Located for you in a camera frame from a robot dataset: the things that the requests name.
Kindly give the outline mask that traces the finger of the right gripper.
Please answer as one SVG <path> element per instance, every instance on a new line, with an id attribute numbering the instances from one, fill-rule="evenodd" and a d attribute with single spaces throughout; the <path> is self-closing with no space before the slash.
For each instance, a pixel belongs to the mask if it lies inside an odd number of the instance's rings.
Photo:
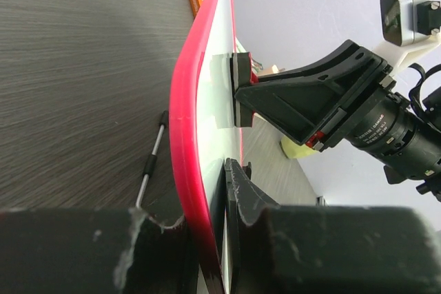
<path id="1" fill-rule="evenodd" d="M 256 77 L 245 90 L 254 115 L 262 116 L 299 145 L 348 108 L 361 93 L 365 49 L 345 41 L 325 58 L 280 74 Z"/>

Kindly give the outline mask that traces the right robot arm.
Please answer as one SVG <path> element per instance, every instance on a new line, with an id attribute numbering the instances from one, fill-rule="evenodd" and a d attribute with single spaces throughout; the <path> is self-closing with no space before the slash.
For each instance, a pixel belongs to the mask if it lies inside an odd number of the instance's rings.
<path id="1" fill-rule="evenodd" d="M 296 70 L 255 76 L 248 53 L 230 59 L 234 123 L 261 116 L 297 145 L 324 151 L 342 140 L 384 165 L 387 182 L 418 181 L 418 193 L 440 196 L 440 92 L 418 101 L 393 92 L 392 67 L 347 40 Z"/>

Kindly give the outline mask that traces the red bone shaped eraser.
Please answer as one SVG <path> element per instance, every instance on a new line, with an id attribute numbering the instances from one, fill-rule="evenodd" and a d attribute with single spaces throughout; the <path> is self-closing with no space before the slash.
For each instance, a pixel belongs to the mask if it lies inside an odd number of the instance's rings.
<path id="1" fill-rule="evenodd" d="M 252 72 L 252 57 L 249 52 L 233 53 L 229 60 L 232 84 L 232 106 L 236 127 L 251 127 L 254 111 L 247 104 L 245 90 L 258 80 Z"/>

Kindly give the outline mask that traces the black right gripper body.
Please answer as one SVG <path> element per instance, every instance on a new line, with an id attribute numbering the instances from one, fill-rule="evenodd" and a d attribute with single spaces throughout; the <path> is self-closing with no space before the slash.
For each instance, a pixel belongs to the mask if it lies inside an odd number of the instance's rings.
<path id="1" fill-rule="evenodd" d="M 358 44 L 343 44 L 313 63 L 309 74 L 324 91 L 309 106 L 316 120 L 309 148 L 324 151 L 348 140 L 386 165 L 412 162 L 418 122 L 407 99 L 393 93 L 391 71 L 385 57 Z"/>

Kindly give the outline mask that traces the pink framed whiteboard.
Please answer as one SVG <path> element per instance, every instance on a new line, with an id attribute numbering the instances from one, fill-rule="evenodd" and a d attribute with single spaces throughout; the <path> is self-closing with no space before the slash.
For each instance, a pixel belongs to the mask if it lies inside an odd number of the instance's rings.
<path id="1" fill-rule="evenodd" d="M 230 76 L 236 51 L 233 0 L 203 0 L 173 71 L 169 107 L 172 170 L 199 293 L 228 293 L 231 285 L 224 163 L 243 156 Z"/>

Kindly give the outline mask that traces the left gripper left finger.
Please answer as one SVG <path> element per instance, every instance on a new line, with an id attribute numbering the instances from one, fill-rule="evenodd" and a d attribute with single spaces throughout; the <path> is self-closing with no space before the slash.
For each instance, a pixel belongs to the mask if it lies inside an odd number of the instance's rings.
<path id="1" fill-rule="evenodd" d="M 2 293 L 186 293 L 186 228 L 138 209 L 1 212 Z"/>

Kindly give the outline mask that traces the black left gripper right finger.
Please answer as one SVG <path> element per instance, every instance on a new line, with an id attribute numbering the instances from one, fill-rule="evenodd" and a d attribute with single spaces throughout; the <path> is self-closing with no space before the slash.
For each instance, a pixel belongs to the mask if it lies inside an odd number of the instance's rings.
<path id="1" fill-rule="evenodd" d="M 281 205 L 224 169 L 232 293 L 440 292 L 440 243 L 414 210 Z"/>

